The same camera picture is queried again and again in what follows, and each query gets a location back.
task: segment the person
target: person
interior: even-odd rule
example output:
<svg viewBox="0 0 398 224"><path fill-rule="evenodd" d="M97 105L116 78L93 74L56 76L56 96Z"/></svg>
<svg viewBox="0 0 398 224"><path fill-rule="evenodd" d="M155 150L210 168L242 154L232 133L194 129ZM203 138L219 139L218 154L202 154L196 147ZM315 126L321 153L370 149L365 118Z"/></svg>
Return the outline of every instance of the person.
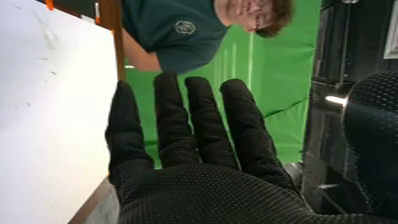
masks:
<svg viewBox="0 0 398 224"><path fill-rule="evenodd" d="M139 70L186 73L209 64L228 28L274 37L294 0L123 0L125 55Z"/></svg>
<svg viewBox="0 0 398 224"><path fill-rule="evenodd" d="M193 77L186 84L191 116L177 75L155 78L161 170L145 150L134 91L123 81L118 84L106 137L120 223L398 224L397 209L381 210L385 203L374 204L379 211L374 215L314 213L276 157L264 115L244 82L230 80L221 87L237 155L210 83ZM381 180L381 176L365 180L367 192L390 189ZM398 200L390 201L388 207L397 205Z"/></svg>

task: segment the black object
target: black object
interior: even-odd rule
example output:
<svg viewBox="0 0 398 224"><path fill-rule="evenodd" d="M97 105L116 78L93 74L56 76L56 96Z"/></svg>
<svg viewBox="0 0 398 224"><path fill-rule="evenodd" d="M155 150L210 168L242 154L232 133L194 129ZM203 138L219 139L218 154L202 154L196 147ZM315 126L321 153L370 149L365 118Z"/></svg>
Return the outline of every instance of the black object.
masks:
<svg viewBox="0 0 398 224"><path fill-rule="evenodd" d="M374 75L354 86L345 135L372 213L398 218L398 73Z"/></svg>
<svg viewBox="0 0 398 224"><path fill-rule="evenodd" d="M361 81L397 71L398 60L385 59L395 0L324 0L315 80L329 84Z"/></svg>
<svg viewBox="0 0 398 224"><path fill-rule="evenodd" d="M93 19L97 18L97 2L99 0L54 0L54 4L68 11L86 15Z"/></svg>
<svg viewBox="0 0 398 224"><path fill-rule="evenodd" d="M234 147L207 79L187 79L191 115L177 75L155 80L159 146L164 169L154 169L134 92L120 82L107 141L111 180L122 202L122 224L397 224L377 216L321 216L296 190L276 157L273 137L251 92L241 80L221 88Z"/></svg>

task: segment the green screen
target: green screen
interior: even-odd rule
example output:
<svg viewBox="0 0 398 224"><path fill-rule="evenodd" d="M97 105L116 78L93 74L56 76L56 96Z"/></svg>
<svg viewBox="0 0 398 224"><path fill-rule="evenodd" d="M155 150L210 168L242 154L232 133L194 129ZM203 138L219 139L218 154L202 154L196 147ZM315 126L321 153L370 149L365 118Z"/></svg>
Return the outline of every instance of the green screen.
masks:
<svg viewBox="0 0 398 224"><path fill-rule="evenodd" d="M246 81L266 115L283 163L299 162L305 147L321 0L296 1L296 19L278 38L264 39L234 27L210 64L180 77L209 78L225 115L219 87L228 79ZM159 73L127 69L141 108L146 150L157 158L154 78Z"/></svg>

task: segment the white board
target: white board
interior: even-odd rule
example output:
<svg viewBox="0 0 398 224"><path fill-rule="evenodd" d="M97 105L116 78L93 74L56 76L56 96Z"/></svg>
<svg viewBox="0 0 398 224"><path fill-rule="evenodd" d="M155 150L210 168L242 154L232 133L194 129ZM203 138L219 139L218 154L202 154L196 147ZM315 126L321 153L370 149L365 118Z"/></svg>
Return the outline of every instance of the white board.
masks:
<svg viewBox="0 0 398 224"><path fill-rule="evenodd" d="M0 0L0 223L67 224L107 176L111 31Z"/></svg>

